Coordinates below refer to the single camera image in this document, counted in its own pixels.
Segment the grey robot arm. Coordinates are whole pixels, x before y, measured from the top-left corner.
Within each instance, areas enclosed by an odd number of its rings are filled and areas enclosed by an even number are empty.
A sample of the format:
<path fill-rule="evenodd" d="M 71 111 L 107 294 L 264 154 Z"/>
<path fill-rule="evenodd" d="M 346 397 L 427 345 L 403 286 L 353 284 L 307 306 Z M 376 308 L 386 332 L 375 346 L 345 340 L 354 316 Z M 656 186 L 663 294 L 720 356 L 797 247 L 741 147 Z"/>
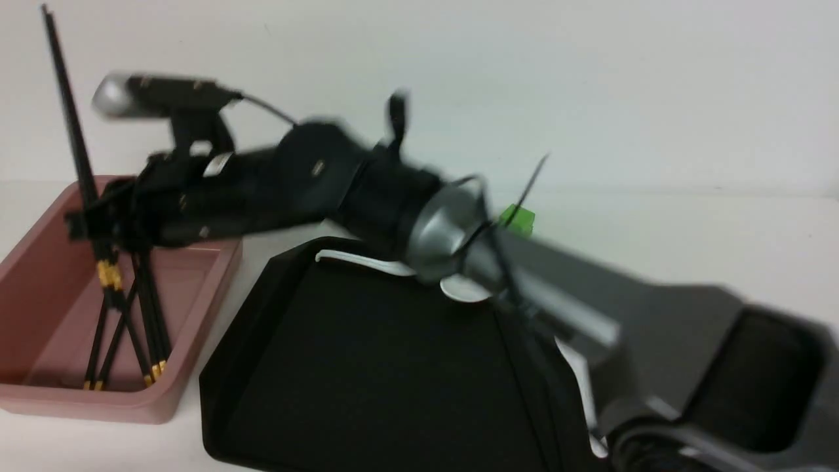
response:
<path fill-rule="evenodd" d="M 837 470 L 827 326 L 524 238 L 464 185 L 311 121 L 273 147 L 150 159 L 66 224 L 73 240 L 180 248 L 329 220 L 422 280 L 465 276 L 579 353 L 615 470 Z"/>

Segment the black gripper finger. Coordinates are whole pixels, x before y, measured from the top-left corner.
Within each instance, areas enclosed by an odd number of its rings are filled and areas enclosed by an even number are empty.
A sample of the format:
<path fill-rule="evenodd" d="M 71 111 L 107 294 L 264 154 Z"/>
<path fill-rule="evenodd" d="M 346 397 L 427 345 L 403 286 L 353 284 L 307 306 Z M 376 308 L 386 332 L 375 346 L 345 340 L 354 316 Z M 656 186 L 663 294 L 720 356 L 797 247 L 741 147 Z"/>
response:
<path fill-rule="evenodd" d="M 65 212 L 71 240 L 116 245 L 127 251 L 156 245 L 158 227 L 151 201 L 158 184 L 150 178 L 116 178 L 97 191 L 94 179 L 78 179 L 81 206 Z"/>

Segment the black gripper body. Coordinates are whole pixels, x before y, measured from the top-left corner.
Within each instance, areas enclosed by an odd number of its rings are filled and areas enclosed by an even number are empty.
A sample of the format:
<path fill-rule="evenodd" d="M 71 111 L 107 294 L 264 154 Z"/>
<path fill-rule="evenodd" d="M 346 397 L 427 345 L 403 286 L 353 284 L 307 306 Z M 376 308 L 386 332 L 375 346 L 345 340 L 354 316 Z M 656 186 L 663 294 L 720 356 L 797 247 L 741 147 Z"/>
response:
<path fill-rule="evenodd" d="M 330 122 L 296 126 L 276 146 L 162 159 L 138 179 L 134 227 L 180 247 L 320 223 L 338 214 L 367 159 Z"/>

